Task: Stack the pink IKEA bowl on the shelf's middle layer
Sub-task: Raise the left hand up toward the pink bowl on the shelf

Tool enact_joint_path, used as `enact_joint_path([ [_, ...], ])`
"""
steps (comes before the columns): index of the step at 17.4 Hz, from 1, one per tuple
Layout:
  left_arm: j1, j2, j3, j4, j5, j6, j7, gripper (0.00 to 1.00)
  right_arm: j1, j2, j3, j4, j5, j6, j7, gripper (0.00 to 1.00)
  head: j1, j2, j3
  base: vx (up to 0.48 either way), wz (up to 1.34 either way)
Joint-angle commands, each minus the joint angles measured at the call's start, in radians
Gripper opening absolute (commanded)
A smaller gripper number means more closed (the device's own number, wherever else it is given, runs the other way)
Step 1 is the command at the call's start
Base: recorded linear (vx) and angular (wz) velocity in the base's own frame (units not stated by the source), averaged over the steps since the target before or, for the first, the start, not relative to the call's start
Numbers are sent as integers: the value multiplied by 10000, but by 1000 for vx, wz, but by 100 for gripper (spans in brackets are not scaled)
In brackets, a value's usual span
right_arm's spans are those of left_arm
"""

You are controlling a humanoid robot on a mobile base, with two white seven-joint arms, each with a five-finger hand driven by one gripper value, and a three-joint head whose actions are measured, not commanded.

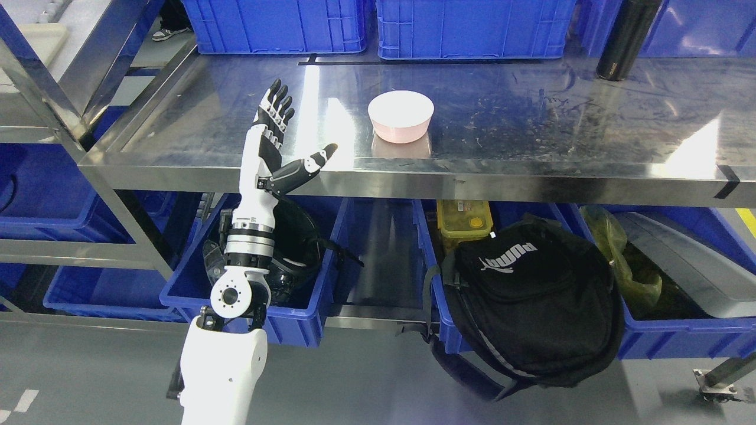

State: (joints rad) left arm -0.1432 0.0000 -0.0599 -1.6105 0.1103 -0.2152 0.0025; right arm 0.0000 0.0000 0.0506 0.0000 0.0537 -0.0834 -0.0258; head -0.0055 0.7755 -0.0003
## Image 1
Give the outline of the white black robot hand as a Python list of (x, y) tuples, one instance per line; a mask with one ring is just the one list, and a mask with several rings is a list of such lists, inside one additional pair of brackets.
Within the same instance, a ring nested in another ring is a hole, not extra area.
[(281, 147), (295, 114), (288, 87), (273, 81), (257, 106), (246, 132), (239, 176), (240, 204), (232, 213), (234, 228), (275, 228), (273, 210), (278, 199), (313, 180), (337, 151), (330, 143), (310, 156), (284, 165)]

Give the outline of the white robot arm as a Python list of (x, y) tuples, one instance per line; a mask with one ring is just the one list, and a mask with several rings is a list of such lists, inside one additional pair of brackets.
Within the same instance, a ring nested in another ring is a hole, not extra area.
[(265, 280), (273, 225), (239, 221), (229, 228), (224, 272), (187, 331), (180, 357), (183, 424), (244, 424), (266, 365), (263, 325), (272, 292)]

